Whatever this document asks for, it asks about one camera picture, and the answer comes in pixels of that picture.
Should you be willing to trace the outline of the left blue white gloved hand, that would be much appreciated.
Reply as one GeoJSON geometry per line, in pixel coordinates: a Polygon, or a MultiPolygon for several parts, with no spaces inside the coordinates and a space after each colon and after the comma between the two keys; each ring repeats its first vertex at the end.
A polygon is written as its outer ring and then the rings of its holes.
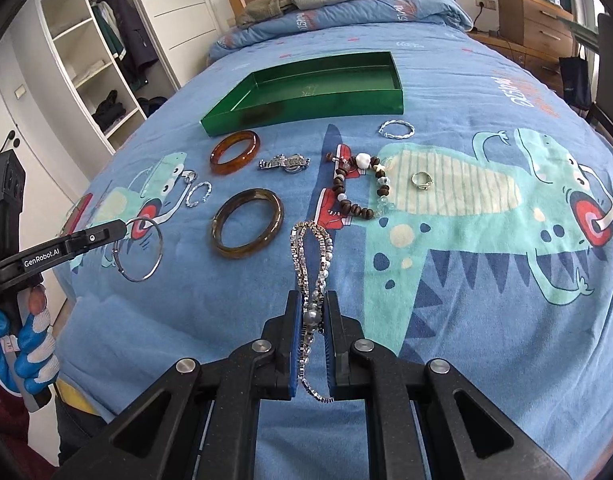
{"type": "MultiPolygon", "coordinates": [[[[60,363],[55,356],[56,340],[52,336],[45,287],[39,284],[18,293],[18,306],[28,308],[28,316],[16,336],[14,372],[23,391],[31,396],[43,393],[58,376],[60,363]]],[[[10,323],[0,310],[0,417],[16,416],[24,402],[20,388],[7,362],[4,339],[10,335],[10,323]]]]}

